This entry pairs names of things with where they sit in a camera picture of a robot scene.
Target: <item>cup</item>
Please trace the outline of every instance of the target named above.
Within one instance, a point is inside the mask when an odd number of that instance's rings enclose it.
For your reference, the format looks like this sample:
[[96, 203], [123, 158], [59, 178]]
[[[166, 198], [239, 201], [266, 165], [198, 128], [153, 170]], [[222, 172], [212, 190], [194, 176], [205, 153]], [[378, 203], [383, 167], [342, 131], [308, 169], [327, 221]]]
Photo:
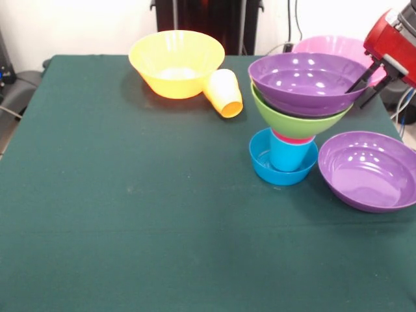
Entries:
[[302, 164], [313, 138], [302, 144], [291, 144], [277, 137], [270, 129], [270, 163], [282, 172], [293, 172]]
[[225, 118], [242, 111], [242, 96], [237, 77], [231, 70], [216, 70], [206, 80], [203, 93], [215, 110]]
[[313, 141], [316, 137], [316, 135], [314, 135], [314, 136], [310, 136], [309, 138], [288, 138], [287, 136], [281, 135], [274, 129], [272, 129], [272, 131], [273, 131], [273, 134], [276, 135], [280, 140], [286, 143], [295, 144], [295, 145], [309, 143]]

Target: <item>bowl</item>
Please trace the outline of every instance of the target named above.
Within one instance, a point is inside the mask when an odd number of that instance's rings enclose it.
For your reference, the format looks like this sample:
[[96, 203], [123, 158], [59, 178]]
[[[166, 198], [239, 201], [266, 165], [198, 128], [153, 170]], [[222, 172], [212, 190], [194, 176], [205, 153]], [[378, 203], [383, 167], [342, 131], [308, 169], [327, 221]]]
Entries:
[[[292, 52], [325, 53], [346, 57], [368, 68], [372, 64], [370, 55], [365, 54], [364, 41], [345, 36], [314, 36], [297, 43]], [[370, 85], [377, 85], [386, 76], [385, 70], [379, 68], [371, 76]]]
[[358, 62], [322, 53], [282, 53], [251, 63], [248, 72], [266, 100], [279, 110], [299, 114], [337, 114], [365, 90], [345, 94], [366, 68]]
[[280, 140], [290, 144], [305, 144], [315, 139], [315, 135], [309, 138], [288, 138], [287, 136], [281, 135], [276, 130], [272, 129], [273, 134]]
[[249, 145], [252, 164], [256, 174], [267, 183], [277, 186], [294, 185], [305, 179], [318, 159], [318, 147], [310, 145], [300, 167], [293, 172], [281, 172], [270, 164], [270, 128], [256, 133]]
[[201, 93], [204, 83], [224, 61], [214, 38], [195, 31], [161, 31], [136, 42], [129, 61], [158, 95], [186, 99]]
[[262, 94], [265, 99], [265, 103], [275, 111], [279, 111], [282, 114], [286, 114], [293, 117], [299, 118], [326, 118], [342, 112], [344, 107], [332, 107], [331, 105], [321, 107], [300, 107], [294, 106], [288, 103], [284, 103], [273, 99], [271, 97]]
[[356, 209], [387, 213], [416, 203], [416, 153], [389, 136], [335, 135], [320, 148], [318, 163], [333, 193]]
[[287, 116], [276, 110], [271, 109], [265, 104], [265, 101], [259, 91], [251, 84], [252, 94], [255, 105], [265, 122], [279, 134], [289, 138], [308, 138], [313, 137], [335, 125], [352, 107], [349, 106], [343, 112], [321, 119], [304, 119]]

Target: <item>pink bowl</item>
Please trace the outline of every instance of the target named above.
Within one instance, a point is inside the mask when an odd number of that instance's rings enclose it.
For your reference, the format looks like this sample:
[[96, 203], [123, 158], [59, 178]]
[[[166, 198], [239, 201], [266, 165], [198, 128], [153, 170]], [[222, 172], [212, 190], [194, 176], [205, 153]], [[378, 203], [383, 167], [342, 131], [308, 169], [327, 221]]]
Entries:
[[311, 136], [309, 138], [288, 138], [287, 136], [283, 136], [280, 133], [276, 132], [275, 130], [273, 130], [273, 134], [280, 140], [289, 143], [289, 144], [293, 144], [293, 145], [301, 145], [301, 144], [306, 144], [309, 143], [311, 141], [313, 141], [313, 139], [315, 138], [315, 136]]
[[[369, 55], [365, 55], [364, 42], [354, 38], [347, 38], [344, 36], [314, 36], [302, 40], [293, 47], [295, 53], [310, 52], [310, 53], [324, 53], [345, 57], [354, 60], [366, 68], [372, 64], [372, 59]], [[370, 86], [376, 85], [380, 82], [386, 73], [383, 68], [379, 68], [371, 77]]]

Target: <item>purple bowl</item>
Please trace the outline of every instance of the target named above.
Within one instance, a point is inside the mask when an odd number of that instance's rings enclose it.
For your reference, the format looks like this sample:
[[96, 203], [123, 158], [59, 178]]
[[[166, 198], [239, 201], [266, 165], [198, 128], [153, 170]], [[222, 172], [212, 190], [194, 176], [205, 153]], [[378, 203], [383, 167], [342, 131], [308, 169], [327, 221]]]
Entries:
[[275, 108], [302, 116], [327, 116], [345, 110], [364, 88], [345, 94], [366, 68], [323, 53], [282, 53], [250, 64], [248, 73]]
[[369, 213], [388, 213], [416, 203], [416, 153], [379, 133], [352, 131], [330, 138], [318, 156], [333, 193]]

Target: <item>yellow bowl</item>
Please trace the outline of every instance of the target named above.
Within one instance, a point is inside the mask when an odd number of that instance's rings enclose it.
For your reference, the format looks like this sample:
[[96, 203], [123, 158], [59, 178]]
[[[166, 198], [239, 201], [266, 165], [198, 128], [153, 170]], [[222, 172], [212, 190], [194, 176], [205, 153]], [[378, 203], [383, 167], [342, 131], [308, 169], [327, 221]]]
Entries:
[[186, 99], [202, 92], [225, 55], [221, 43], [206, 34], [161, 31], [136, 42], [129, 61], [155, 93]]

